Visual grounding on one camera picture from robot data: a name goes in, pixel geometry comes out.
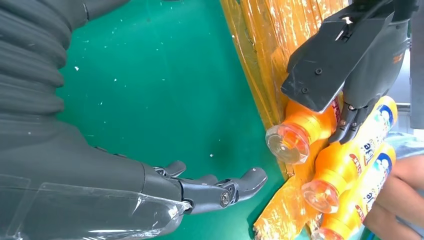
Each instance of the plastic film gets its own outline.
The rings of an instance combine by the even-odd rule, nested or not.
[[[191,208],[139,192],[40,185],[2,174],[0,201],[7,209],[0,216],[0,239],[11,240],[149,239],[178,226]]]
[[[221,0],[232,39],[256,107],[266,129],[280,124],[288,98],[280,87],[291,54],[348,5],[347,0]],[[311,146],[305,164],[280,164],[285,178],[254,224],[257,239],[294,239],[305,224],[317,226],[318,212],[301,197],[301,186],[314,174],[314,160],[327,141]]]

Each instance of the orange bottle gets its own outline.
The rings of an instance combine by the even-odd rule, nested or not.
[[[303,164],[309,156],[310,145],[328,139],[336,130],[341,103],[340,94],[323,113],[318,113],[290,100],[282,124],[266,131],[268,148],[280,161]]]
[[[335,213],[340,195],[351,189],[365,167],[372,164],[375,151],[397,119],[395,101],[389,96],[380,98],[352,141],[331,143],[318,154],[315,176],[302,186],[305,200],[320,212]]]
[[[358,231],[396,162],[395,150],[389,144],[383,143],[379,152],[354,187],[341,195],[339,210],[324,214],[312,240],[348,240]]]

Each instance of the blue logo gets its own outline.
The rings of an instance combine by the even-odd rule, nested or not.
[[[381,171],[385,173],[386,175],[388,175],[392,171],[392,167],[393,167],[392,159],[390,158],[389,155],[385,153],[380,153],[380,155],[378,155],[377,159],[374,162],[374,167],[378,171]]]
[[[393,112],[387,105],[380,105],[377,107],[380,115],[384,118],[389,128],[392,128],[395,124],[395,119],[393,117]]]

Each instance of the green mat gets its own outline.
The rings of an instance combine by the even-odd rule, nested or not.
[[[253,199],[185,216],[161,240],[247,240],[283,184],[218,0],[133,0],[77,30],[62,70],[60,118],[87,141],[182,177],[241,177],[262,167]]]
[[[374,233],[372,233],[368,228],[362,233],[360,240],[380,240]]]

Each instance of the black robotic finger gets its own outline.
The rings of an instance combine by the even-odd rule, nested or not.
[[[262,168],[252,168],[241,178],[228,178],[217,182],[213,175],[200,179],[169,178],[181,186],[182,201],[192,208],[185,214],[200,214],[236,204],[253,197],[267,182],[268,176]]]
[[[231,194],[230,205],[253,197],[267,182],[268,176],[262,168],[247,171],[241,178],[231,178],[217,185],[227,189]]]
[[[212,174],[208,174],[199,178],[198,181],[202,184],[215,185],[218,182],[218,178]]]
[[[174,161],[169,164],[167,167],[156,166],[153,168],[158,174],[169,177],[176,178],[181,175],[186,169],[186,164],[182,161]]]
[[[359,128],[362,126],[365,119],[367,119],[368,114],[369,113],[368,113],[367,106],[357,110],[356,116],[354,120],[352,121],[352,123],[350,124],[348,131],[346,132],[344,137],[340,140],[340,144],[343,145],[347,142],[350,142],[356,137],[356,135],[358,134]]]
[[[343,110],[341,111],[340,121],[338,121],[335,132],[328,139],[329,143],[340,141],[341,139],[345,137],[345,135],[349,131],[351,124],[354,122],[357,113],[358,113],[358,110],[354,108],[352,105],[346,102],[343,103]]]

